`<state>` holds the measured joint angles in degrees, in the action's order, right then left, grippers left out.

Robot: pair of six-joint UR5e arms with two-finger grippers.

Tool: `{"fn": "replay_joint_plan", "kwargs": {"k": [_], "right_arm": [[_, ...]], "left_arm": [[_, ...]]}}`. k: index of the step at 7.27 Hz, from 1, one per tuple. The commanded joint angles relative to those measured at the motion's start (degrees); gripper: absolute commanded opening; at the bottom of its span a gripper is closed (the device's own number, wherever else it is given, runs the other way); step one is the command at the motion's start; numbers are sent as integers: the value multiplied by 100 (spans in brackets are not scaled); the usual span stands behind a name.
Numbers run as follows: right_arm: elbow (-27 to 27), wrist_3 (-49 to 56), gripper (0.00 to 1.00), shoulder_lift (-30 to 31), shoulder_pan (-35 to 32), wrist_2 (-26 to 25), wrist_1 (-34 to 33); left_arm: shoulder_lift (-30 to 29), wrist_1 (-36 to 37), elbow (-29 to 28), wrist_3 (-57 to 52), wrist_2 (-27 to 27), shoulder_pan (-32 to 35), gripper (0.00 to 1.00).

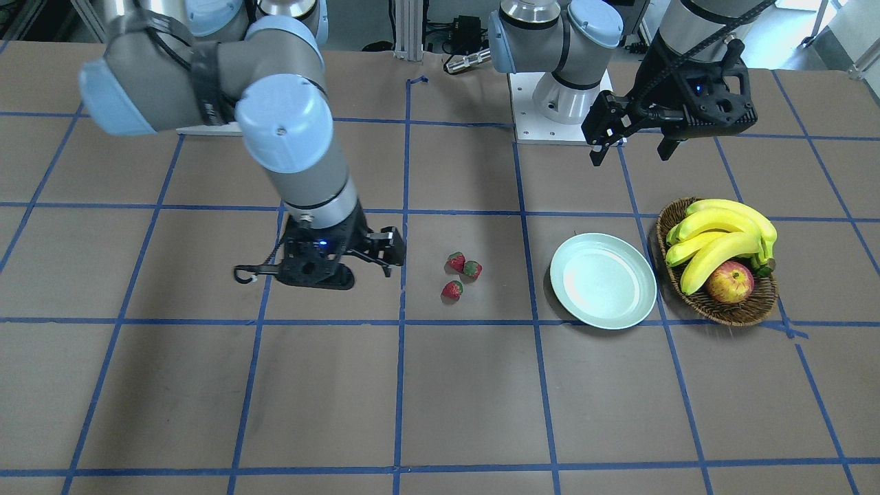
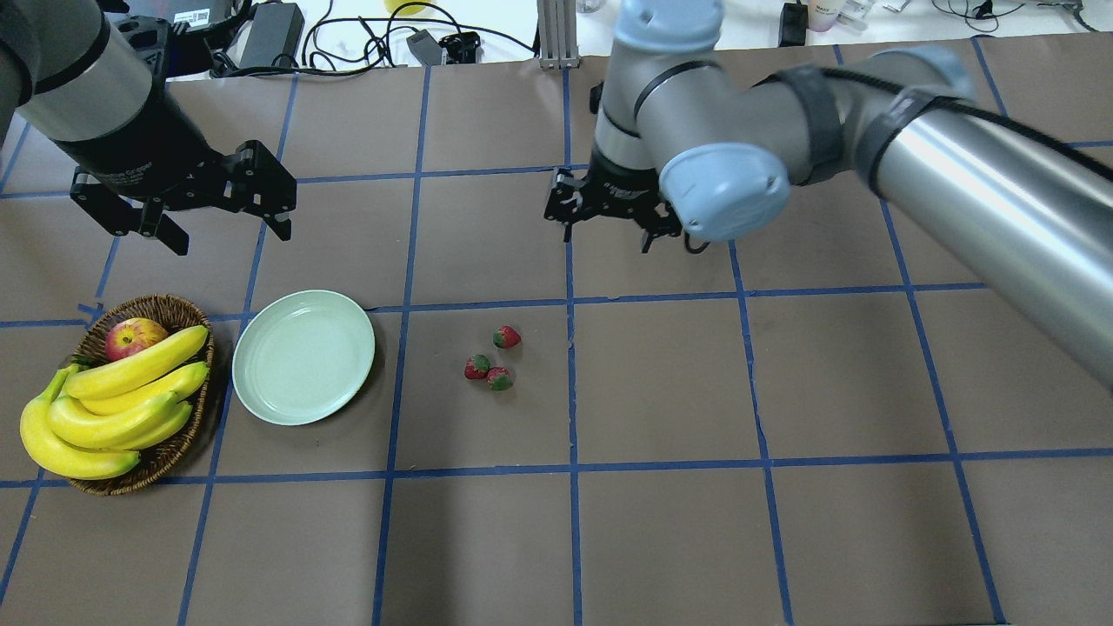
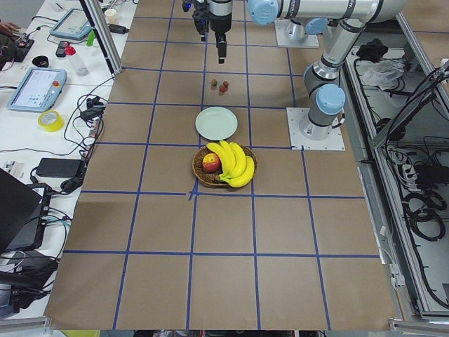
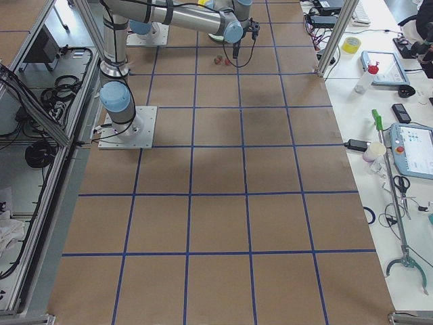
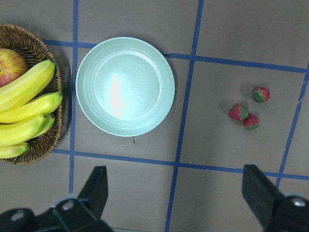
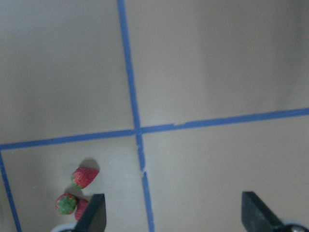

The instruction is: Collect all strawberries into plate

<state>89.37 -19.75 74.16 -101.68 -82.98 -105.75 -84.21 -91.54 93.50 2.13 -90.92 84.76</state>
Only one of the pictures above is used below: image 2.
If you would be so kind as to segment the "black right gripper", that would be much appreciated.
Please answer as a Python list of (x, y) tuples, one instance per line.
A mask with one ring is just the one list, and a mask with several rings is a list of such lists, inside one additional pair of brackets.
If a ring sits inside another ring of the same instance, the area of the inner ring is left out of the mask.
[(597, 216), (636, 222), (643, 229), (643, 254), (656, 239), (683, 234), (676, 212), (661, 196), (657, 173), (618, 163), (601, 148), (591, 151), (584, 178), (572, 170), (553, 172), (543, 216), (562, 225), (564, 244), (571, 243), (577, 223)]

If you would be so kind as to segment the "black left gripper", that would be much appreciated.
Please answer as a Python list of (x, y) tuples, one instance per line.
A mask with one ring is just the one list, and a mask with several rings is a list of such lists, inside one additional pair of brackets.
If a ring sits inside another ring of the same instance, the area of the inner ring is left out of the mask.
[[(297, 183), (270, 148), (247, 140), (230, 166), (171, 96), (147, 97), (119, 130), (72, 140), (69, 155), (79, 167), (70, 198), (114, 236), (137, 233), (162, 242), (176, 255), (187, 255), (190, 235), (164, 213), (164, 203), (173, 211), (186, 211), (211, 199), (220, 209), (262, 218), (284, 242), (293, 237), (290, 211), (296, 209)], [(235, 202), (217, 198), (227, 182)]]

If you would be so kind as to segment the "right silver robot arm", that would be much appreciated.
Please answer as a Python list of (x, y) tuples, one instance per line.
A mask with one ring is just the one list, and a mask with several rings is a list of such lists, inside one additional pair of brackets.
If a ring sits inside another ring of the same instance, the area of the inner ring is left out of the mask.
[(544, 216), (631, 219), (643, 244), (738, 239), (792, 186), (854, 172), (1104, 384), (1112, 376), (1110, 168), (974, 106), (939, 46), (802, 63), (741, 90), (713, 47), (719, 1), (624, 1), (584, 178), (554, 172)]

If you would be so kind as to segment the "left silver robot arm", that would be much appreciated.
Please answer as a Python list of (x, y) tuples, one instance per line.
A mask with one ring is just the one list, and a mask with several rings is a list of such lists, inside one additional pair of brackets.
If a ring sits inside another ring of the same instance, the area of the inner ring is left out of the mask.
[(114, 236), (190, 250), (173, 211), (215, 207), (290, 239), (296, 179), (258, 140), (211, 147), (167, 91), (187, 25), (114, 23), (99, 1), (4, 1), (3, 120), (19, 115), (76, 164), (69, 195)]

